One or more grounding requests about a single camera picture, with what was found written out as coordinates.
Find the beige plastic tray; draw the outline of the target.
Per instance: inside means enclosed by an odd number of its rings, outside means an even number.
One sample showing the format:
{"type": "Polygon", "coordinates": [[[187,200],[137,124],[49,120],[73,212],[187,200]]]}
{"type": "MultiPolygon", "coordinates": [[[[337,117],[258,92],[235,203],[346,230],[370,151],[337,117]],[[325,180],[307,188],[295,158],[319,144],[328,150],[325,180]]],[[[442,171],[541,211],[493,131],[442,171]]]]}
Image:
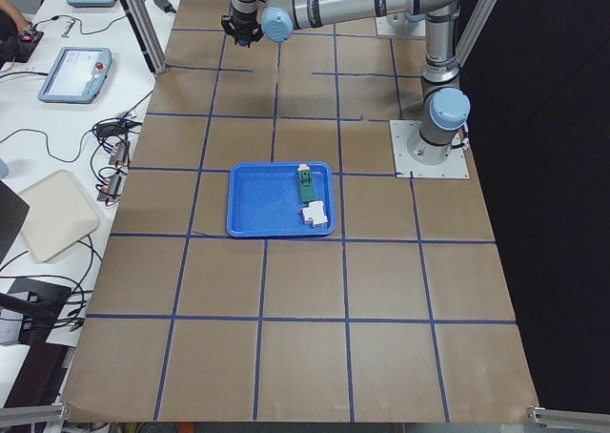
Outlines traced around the beige plastic tray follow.
{"type": "Polygon", "coordinates": [[[20,234],[37,262],[55,258],[99,227],[92,200],[70,171],[56,171],[18,195],[30,206],[20,234]]]}

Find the black power adapter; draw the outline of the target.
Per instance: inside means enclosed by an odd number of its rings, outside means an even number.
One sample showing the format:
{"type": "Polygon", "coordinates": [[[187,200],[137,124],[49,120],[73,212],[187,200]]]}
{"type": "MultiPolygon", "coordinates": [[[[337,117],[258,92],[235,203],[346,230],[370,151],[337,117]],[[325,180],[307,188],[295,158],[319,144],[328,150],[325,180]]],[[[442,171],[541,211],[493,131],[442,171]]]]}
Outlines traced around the black power adapter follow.
{"type": "Polygon", "coordinates": [[[176,13],[173,4],[169,0],[153,0],[154,4],[165,13],[176,13]]]}

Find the aluminium frame post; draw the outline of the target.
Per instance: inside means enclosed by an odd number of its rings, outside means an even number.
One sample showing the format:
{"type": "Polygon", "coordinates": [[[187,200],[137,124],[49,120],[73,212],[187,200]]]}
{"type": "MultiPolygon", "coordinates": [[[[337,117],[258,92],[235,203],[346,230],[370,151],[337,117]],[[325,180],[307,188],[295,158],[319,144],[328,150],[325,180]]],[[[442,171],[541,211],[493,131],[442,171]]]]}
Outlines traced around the aluminium frame post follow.
{"type": "Polygon", "coordinates": [[[118,0],[127,15],[137,44],[149,71],[155,75],[165,73],[167,62],[153,27],[144,0],[118,0]]]}

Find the near blue teach pendant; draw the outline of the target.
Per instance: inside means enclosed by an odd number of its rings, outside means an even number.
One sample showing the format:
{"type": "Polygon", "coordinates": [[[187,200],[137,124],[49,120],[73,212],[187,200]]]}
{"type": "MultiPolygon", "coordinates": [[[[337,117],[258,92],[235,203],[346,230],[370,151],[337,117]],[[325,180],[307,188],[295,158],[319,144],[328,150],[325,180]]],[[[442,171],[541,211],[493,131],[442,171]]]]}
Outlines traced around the near blue teach pendant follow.
{"type": "Polygon", "coordinates": [[[64,47],[38,93],[44,103],[90,104],[99,95],[112,66],[108,48],[64,47]]]}

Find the green terminal block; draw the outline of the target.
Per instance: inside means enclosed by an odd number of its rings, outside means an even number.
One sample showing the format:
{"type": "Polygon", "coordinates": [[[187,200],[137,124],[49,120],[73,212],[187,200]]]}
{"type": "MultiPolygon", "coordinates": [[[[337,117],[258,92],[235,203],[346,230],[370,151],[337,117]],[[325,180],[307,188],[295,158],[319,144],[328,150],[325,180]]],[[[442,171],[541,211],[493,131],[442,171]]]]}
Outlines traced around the green terminal block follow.
{"type": "Polygon", "coordinates": [[[309,204],[315,201],[315,186],[311,168],[304,163],[301,163],[297,167],[298,175],[298,191],[302,204],[309,204]]]}

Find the white relay module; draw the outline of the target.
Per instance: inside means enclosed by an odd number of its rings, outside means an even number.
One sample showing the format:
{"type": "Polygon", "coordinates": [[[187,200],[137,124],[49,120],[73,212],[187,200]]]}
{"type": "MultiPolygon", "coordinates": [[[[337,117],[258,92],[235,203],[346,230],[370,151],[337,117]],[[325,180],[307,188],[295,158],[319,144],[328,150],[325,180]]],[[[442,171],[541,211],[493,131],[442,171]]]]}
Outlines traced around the white relay module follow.
{"type": "Polygon", "coordinates": [[[304,224],[312,228],[327,228],[329,225],[325,203],[322,200],[314,200],[307,203],[300,210],[300,214],[304,224]]]}

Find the blue plastic tray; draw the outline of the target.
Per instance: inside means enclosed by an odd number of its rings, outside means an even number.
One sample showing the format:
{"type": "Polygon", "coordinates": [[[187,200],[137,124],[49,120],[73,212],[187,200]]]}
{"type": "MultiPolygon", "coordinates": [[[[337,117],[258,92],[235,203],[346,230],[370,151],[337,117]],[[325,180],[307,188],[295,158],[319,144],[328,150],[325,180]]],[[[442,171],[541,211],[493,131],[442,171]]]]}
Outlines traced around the blue plastic tray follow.
{"type": "Polygon", "coordinates": [[[299,162],[239,163],[230,171],[226,228],[232,237],[324,237],[336,228],[332,170],[325,162],[311,168],[315,200],[325,203],[327,228],[305,225],[300,210],[299,162]]]}

